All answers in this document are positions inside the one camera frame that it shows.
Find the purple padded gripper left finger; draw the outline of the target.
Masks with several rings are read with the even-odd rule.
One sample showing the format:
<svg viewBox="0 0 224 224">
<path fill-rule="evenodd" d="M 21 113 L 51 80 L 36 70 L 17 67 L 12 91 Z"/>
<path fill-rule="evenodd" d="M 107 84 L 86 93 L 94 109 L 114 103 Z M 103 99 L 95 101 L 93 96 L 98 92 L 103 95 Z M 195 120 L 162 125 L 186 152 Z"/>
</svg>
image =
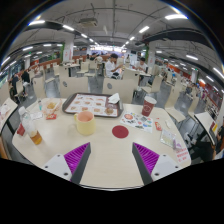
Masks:
<svg viewBox="0 0 224 224">
<path fill-rule="evenodd" d="M 56 154 L 43 166 L 43 169 L 65 180 L 80 184 L 90 153 L 90 143 L 85 143 L 65 155 Z"/>
</svg>

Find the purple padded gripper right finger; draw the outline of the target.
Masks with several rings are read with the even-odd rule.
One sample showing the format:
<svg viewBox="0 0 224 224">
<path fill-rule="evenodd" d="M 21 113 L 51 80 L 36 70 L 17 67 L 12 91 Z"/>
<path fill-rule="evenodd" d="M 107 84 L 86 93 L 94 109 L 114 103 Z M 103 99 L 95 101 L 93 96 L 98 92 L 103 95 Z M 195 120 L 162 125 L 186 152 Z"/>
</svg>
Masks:
<svg viewBox="0 0 224 224">
<path fill-rule="evenodd" d="M 181 166 L 169 155 L 159 155 L 137 143 L 133 144 L 132 153 L 136 160 L 142 181 L 145 185 L 164 178 L 165 176 L 181 169 Z"/>
</svg>

